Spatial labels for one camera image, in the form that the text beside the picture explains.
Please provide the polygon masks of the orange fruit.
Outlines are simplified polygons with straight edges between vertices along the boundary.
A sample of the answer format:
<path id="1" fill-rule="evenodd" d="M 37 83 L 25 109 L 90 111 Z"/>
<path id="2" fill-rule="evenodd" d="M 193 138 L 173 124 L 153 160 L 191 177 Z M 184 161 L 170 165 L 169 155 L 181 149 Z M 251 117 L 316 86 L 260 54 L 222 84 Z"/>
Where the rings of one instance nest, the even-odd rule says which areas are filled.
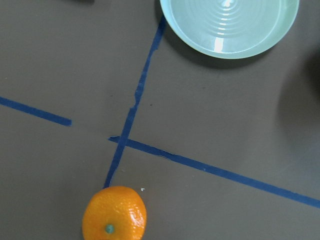
<path id="1" fill-rule="evenodd" d="M 85 240 L 141 240 L 147 224 L 147 210 L 132 188 L 111 186 L 97 192 L 82 218 Z"/>

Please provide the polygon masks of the light green plate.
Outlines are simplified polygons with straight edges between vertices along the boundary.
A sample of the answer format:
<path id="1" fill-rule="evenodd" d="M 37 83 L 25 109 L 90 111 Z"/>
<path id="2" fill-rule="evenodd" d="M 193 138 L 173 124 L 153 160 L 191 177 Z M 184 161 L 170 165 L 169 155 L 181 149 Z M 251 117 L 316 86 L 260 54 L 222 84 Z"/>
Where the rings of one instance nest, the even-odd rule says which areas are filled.
<path id="1" fill-rule="evenodd" d="M 250 58 L 275 46 L 292 27 L 298 0 L 162 0 L 173 32 L 210 57 Z"/>

